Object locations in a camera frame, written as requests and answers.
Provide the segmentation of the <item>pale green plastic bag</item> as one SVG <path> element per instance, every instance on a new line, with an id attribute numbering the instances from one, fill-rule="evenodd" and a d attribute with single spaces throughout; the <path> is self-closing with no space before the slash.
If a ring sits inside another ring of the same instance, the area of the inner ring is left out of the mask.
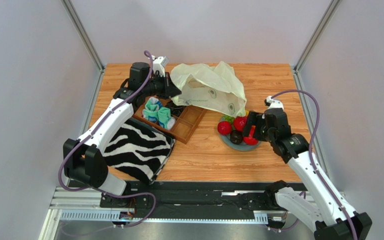
<path id="1" fill-rule="evenodd" d="M 246 115 L 243 83 L 224 61 L 216 66 L 182 63 L 172 69 L 170 77 L 181 90 L 171 99 L 177 106 L 195 106 L 234 118 Z"/>

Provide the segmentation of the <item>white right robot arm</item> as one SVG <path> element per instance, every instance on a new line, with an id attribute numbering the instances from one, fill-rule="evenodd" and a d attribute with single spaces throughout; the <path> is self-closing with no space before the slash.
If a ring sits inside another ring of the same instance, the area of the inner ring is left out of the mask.
<path id="1" fill-rule="evenodd" d="M 292 133 L 282 108 L 264 113 L 251 111 L 243 128 L 270 143 L 273 151 L 299 176 L 314 203 L 299 196 L 286 182 L 279 180 L 265 188 L 268 207 L 283 208 L 304 223 L 316 240 L 364 240 L 373 224 L 366 212 L 358 213 L 330 182 L 308 141 Z"/>

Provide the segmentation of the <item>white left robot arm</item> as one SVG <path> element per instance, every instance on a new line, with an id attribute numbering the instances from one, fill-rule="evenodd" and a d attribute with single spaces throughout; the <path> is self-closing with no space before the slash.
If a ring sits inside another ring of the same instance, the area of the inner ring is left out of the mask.
<path id="1" fill-rule="evenodd" d="M 116 196 L 123 194 L 127 183 L 110 173 L 111 167 L 145 184 L 157 179 L 175 138 L 136 120 L 134 114 L 148 97 L 170 99 L 181 93 L 165 71 L 166 64 L 164 57 L 132 64 L 129 77 L 94 125 L 63 144 L 59 177 L 66 176 Z"/>

